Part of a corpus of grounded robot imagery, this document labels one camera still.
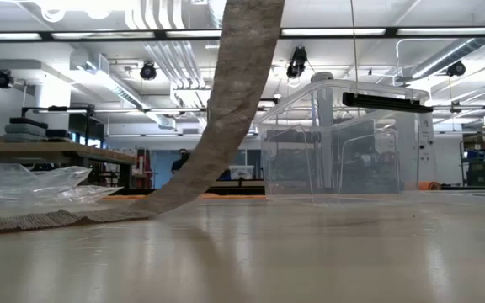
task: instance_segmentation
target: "ceiling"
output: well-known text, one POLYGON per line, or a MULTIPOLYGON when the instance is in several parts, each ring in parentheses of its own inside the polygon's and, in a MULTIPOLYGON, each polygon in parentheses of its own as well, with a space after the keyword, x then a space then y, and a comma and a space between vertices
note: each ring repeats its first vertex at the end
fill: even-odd
MULTIPOLYGON (((40 7, 36 4, 12 1, 0 1, 0 31, 129 29, 125 23, 125 13, 121 11, 115 11, 100 20, 90 18, 85 12, 67 12, 60 22, 49 23, 41 17, 40 7)), ((183 0, 184 26, 191 29, 210 28, 212 22, 208 6, 193 3, 195 0, 183 0)), ((485 25, 485 0, 353 0, 353 5, 356 26, 485 25)), ((283 27, 348 27, 352 24, 349 0, 285 1, 283 27)), ((454 40, 410 40, 397 46, 397 42, 357 40, 360 68, 355 72, 352 40, 280 40, 271 62, 273 68, 263 97, 272 98, 277 93, 283 97, 289 96, 308 84, 314 72, 331 72, 335 78, 350 80, 355 80, 358 73, 358 80, 361 82, 393 84, 392 77, 383 75, 396 74, 398 67, 402 69, 416 66, 448 45, 457 43, 454 40), (301 76, 301 83, 296 86, 288 83, 285 66, 294 47, 298 45, 306 47, 308 63, 301 76)), ((205 82, 211 83, 217 54, 216 50, 208 49, 207 46, 216 42, 190 43, 195 62, 205 82)), ((143 81, 140 78, 139 71, 143 62, 152 59, 141 42, 0 44, 0 60, 37 60, 59 72, 62 77, 72 79, 72 84, 78 88, 72 92, 73 103, 89 103, 98 107, 119 104, 119 98, 106 87, 70 70, 69 58, 77 48, 87 48, 107 57, 111 63, 112 76, 138 94, 147 96, 151 106, 170 105, 168 96, 171 83, 163 72, 158 71, 157 78, 153 81, 143 81)), ((449 104, 451 99, 485 104, 485 46, 463 58, 463 63, 467 72, 462 77, 453 77, 449 82, 448 77, 432 76, 412 82, 411 87, 430 91, 432 104, 449 104)), ((447 114, 450 115, 447 112, 436 113, 437 116, 444 117, 447 114)), ((485 111, 478 111, 465 114, 463 118, 475 120, 484 115, 485 111)), ((144 117, 130 116, 115 120, 120 123, 147 121, 144 117)))

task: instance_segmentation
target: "clear plastic bin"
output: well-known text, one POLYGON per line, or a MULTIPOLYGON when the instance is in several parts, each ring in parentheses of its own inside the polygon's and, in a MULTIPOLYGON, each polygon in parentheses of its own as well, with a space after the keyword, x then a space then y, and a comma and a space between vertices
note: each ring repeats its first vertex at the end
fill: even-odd
POLYGON ((418 188, 426 114, 345 107, 343 93, 357 89, 421 104, 429 99, 412 89, 327 80, 282 100, 257 121, 268 199, 397 199, 418 188))

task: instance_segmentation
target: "clear plastic sheet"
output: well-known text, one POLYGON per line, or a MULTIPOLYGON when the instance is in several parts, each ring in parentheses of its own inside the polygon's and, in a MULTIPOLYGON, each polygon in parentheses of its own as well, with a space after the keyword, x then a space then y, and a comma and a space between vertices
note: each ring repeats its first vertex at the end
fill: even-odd
POLYGON ((85 167, 31 172, 19 164, 0 163, 0 204, 93 203, 120 189, 78 186, 89 173, 91 169, 85 167))

